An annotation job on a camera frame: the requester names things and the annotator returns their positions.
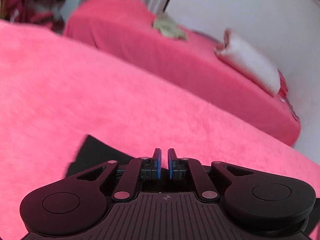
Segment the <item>black pants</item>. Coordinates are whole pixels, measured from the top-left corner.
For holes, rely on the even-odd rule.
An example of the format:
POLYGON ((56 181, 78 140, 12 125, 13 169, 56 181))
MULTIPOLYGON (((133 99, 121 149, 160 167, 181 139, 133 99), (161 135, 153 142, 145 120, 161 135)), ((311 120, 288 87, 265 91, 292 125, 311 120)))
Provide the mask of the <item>black pants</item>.
POLYGON ((88 135, 81 145, 76 158, 70 163, 65 177, 70 177, 104 162, 115 160, 119 165, 127 165, 134 157, 123 153, 97 138, 88 135))

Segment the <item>folded pink blanket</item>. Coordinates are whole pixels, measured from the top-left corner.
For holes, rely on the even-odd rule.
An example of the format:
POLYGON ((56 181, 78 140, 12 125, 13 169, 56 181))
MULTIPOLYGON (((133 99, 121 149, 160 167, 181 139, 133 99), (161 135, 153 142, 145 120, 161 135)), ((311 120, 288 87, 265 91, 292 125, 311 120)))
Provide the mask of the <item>folded pink blanket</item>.
POLYGON ((279 96, 281 100, 286 101, 289 89, 287 87, 286 79, 283 76, 282 72, 278 71, 278 73, 279 73, 279 77, 280 77, 280 89, 279 89, 277 96, 279 96))

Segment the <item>near pink bed blanket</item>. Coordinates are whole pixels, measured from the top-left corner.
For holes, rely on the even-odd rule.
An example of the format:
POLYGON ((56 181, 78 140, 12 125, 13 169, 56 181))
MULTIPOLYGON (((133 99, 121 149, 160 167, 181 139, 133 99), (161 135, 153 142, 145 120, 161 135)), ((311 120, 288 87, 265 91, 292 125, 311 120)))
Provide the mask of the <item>near pink bed blanket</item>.
POLYGON ((26 235, 22 199, 62 179, 87 135, 133 157, 173 148, 319 190, 316 163, 230 113, 48 29, 1 22, 3 239, 26 235))

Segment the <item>white embossed pillow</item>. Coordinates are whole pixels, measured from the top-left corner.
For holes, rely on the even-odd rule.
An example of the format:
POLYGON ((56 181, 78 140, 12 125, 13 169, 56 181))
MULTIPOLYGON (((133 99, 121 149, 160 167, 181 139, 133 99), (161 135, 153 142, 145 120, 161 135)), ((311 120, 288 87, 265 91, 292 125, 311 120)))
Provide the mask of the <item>white embossed pillow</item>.
POLYGON ((225 29, 223 42, 215 47, 214 53, 218 59, 256 83, 270 96, 274 97, 280 91, 278 68, 232 29, 225 29))

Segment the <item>far pink bed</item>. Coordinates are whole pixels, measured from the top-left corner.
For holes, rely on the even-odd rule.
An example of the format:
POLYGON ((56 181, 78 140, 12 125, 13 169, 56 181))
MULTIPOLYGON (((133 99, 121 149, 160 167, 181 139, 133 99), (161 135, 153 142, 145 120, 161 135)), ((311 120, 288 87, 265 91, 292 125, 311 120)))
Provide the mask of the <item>far pink bed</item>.
POLYGON ((153 29, 155 15, 141 0, 87 0, 63 34, 94 46, 235 115, 292 146, 301 124, 288 100, 270 96, 214 53, 216 43, 190 30, 174 40, 153 29))

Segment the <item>olive green garment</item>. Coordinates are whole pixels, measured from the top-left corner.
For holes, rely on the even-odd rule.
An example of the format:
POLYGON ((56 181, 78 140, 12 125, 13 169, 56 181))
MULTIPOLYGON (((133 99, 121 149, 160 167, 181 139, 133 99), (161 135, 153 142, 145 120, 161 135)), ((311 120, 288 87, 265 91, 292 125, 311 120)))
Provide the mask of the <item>olive green garment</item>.
POLYGON ((158 15, 153 21, 152 27, 157 29, 164 37, 175 40, 187 39, 187 33, 179 28, 177 23, 166 13, 158 15))

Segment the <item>hanging clothes rack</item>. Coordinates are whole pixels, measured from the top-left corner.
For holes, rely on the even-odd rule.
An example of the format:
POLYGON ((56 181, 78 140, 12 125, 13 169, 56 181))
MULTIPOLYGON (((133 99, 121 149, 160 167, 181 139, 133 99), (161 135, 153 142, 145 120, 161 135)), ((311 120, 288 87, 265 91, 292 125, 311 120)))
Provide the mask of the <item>hanging clothes rack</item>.
POLYGON ((1 19, 30 23, 61 33, 65 21, 60 9, 65 0, 1 0, 1 19))

